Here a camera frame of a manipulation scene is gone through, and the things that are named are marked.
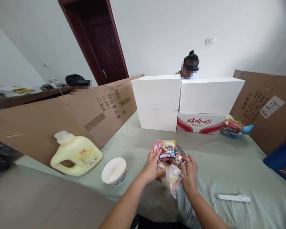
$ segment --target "white wall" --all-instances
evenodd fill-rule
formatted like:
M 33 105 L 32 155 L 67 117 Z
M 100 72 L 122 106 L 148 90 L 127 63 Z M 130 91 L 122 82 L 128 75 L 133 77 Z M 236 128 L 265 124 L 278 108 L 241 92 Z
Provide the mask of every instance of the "white wall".
M 46 82 L 79 74 L 97 86 L 57 0 L 0 0 L 0 27 Z
M 110 2 L 129 75 L 174 74 L 192 49 L 201 78 L 286 74 L 286 0 Z
M 28 83 L 42 86 L 44 80 L 0 29 L 0 84 L 20 86 Z

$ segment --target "door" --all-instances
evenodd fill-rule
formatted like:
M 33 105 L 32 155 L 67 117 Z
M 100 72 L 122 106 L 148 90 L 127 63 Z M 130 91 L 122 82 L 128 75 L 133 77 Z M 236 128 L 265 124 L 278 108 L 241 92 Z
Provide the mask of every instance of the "door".
M 83 18 L 82 23 L 106 83 L 125 79 L 126 72 L 109 15 Z
M 59 4 L 98 85 L 128 78 L 109 0 L 60 0 Z

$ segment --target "bottle handle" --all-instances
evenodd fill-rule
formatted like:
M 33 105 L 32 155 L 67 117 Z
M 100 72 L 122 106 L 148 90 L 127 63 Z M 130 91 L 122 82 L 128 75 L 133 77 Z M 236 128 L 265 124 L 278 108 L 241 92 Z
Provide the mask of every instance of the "bottle handle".
M 55 164 L 55 165 L 51 165 L 53 168 L 65 173 L 65 174 L 68 174 L 68 175 L 72 175 L 72 176 L 77 176 L 75 174 L 77 173 L 80 173 L 81 172 L 81 167 L 74 163 L 74 166 L 72 167 L 67 167 L 67 166 L 64 166 L 63 164 L 61 164 L 61 162 Z

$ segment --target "bottle label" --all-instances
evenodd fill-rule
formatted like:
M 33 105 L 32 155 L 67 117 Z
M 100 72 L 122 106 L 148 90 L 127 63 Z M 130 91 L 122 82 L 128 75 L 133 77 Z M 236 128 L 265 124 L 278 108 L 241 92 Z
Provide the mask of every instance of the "bottle label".
M 98 153 L 94 152 L 92 149 L 83 149 L 78 154 L 78 159 L 81 160 L 86 166 L 93 165 L 98 158 Z

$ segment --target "white shirt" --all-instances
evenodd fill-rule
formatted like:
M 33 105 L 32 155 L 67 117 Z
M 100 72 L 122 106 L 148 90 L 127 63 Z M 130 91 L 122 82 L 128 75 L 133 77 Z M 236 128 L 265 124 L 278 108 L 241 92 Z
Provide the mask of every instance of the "white shirt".
M 182 80 L 198 80 L 199 79 L 199 75 L 197 72 L 193 72 L 193 74 L 189 78 L 182 77 L 180 73 L 179 75 Z

